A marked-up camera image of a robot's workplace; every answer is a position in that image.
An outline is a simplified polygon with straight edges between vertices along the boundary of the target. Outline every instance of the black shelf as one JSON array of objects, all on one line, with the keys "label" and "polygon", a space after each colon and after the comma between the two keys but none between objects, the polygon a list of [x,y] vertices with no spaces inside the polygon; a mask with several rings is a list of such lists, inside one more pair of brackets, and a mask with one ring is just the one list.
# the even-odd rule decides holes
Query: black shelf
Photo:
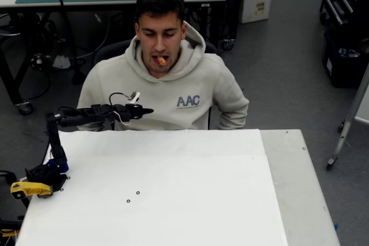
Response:
[{"label": "black shelf", "polygon": [[369,37],[369,0],[322,0],[321,20],[343,29],[353,39]]}]

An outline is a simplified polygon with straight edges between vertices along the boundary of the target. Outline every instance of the mouth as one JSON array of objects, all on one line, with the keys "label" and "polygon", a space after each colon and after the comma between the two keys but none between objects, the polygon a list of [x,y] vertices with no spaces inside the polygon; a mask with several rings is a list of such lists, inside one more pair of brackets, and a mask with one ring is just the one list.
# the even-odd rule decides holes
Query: mouth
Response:
[{"label": "mouth", "polygon": [[155,63],[157,63],[160,66],[167,65],[169,61],[169,56],[152,56]]}]

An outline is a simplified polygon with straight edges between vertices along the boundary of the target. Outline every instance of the floor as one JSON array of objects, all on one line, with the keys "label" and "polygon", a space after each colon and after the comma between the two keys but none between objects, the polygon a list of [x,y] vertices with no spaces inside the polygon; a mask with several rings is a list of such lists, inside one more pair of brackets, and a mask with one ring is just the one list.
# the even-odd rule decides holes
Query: floor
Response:
[{"label": "floor", "polygon": [[[368,245],[369,128],[354,125],[335,168],[325,170],[338,140],[337,127],[356,91],[332,87],[323,69],[320,3],[321,0],[272,0],[270,19],[239,25],[235,46],[223,58],[251,101],[245,128],[301,129],[333,222],[338,224],[341,245]],[[91,48],[99,45],[105,27],[97,23],[93,13],[70,16],[77,43]],[[82,20],[89,20],[89,27],[83,29],[78,25]],[[113,31],[108,42],[118,36]],[[21,41],[11,39],[2,49],[15,71],[24,55]],[[87,73],[90,68],[87,62],[83,70]],[[33,101],[35,111],[29,116],[18,114],[0,84],[2,169],[20,177],[24,176],[24,168],[32,168],[41,161],[47,144],[44,113],[61,105],[77,104],[81,86],[73,86],[71,77],[69,71],[53,73],[51,89]],[[46,85],[44,73],[29,70],[21,93],[31,97]],[[219,112],[214,110],[211,125],[215,126],[218,119]],[[16,219],[24,212],[21,202],[12,199],[9,187],[0,180],[1,217]]]}]

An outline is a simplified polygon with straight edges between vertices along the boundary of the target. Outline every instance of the white board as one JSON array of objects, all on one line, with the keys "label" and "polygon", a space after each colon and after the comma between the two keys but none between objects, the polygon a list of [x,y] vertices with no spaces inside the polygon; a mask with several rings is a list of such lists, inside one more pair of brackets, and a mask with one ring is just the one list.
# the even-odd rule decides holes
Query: white board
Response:
[{"label": "white board", "polygon": [[369,88],[365,92],[356,116],[369,122]]},{"label": "white board", "polygon": [[48,199],[33,197],[17,246],[287,246],[258,130],[74,132],[61,141],[71,179]]}]

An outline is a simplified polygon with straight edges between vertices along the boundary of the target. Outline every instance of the man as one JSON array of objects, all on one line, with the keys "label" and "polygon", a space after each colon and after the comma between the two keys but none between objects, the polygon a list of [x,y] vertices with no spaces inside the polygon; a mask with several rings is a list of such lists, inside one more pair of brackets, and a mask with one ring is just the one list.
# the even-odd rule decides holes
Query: man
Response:
[{"label": "man", "polygon": [[[209,108],[222,112],[219,129],[245,124],[248,100],[215,54],[204,54],[201,35],[184,22],[184,0],[137,0],[136,36],[121,55],[98,63],[82,88],[79,108],[109,103],[114,92],[141,93],[138,104],[154,113],[116,130],[207,129]],[[121,95],[113,104],[125,104]],[[80,130],[100,131],[102,123]]]}]

